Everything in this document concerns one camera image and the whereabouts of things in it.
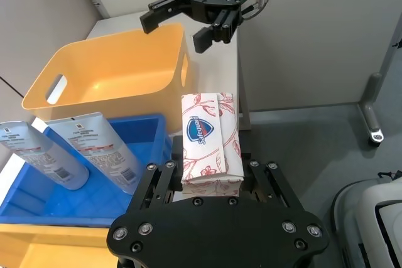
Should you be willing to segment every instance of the black screw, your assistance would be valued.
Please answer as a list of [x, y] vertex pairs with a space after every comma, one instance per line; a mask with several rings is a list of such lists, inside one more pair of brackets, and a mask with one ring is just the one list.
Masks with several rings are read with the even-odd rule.
[[196, 197], [196, 198], [193, 199], [193, 204], [195, 206], [201, 206], [203, 203], [204, 203], [203, 199], [201, 199], [199, 197]]
[[227, 202], [229, 205], [237, 205], [237, 198], [230, 197]]
[[140, 252], [143, 249], [143, 245], [140, 241], [134, 242], [133, 246], [131, 246], [131, 251], [135, 254]]
[[295, 246], [298, 250], [306, 250], [307, 249], [307, 243], [302, 239], [295, 240]]

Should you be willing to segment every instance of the blue plastic crate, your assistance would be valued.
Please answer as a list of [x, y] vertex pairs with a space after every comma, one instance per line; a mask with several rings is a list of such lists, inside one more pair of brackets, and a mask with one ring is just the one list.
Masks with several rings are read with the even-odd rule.
[[[148, 163], [160, 164], [170, 159], [171, 140], [162, 115], [110, 119], [109, 122], [141, 161], [143, 169]], [[44, 134], [88, 168], [88, 182], [70, 191], [24, 164], [0, 206], [0, 223], [110, 226], [126, 211], [132, 196], [107, 179], [56, 132], [47, 128]]]

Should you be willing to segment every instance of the white tube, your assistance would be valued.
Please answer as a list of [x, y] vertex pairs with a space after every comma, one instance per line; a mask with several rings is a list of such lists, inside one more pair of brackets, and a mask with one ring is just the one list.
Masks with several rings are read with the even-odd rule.
[[124, 192], [134, 193], [141, 163], [100, 112], [46, 123]]
[[88, 169], [26, 122], [0, 124], [0, 142], [54, 182], [69, 190], [83, 186]]

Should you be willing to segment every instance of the orange plastic basket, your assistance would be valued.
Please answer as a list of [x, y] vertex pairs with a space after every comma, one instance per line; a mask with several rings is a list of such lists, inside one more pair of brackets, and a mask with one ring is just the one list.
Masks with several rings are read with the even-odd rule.
[[[55, 104], [47, 100], [67, 80]], [[181, 95], [193, 92], [193, 72], [180, 24], [71, 43], [59, 49], [23, 99], [49, 121], [91, 112], [107, 118], [162, 113], [168, 131], [182, 127]]]

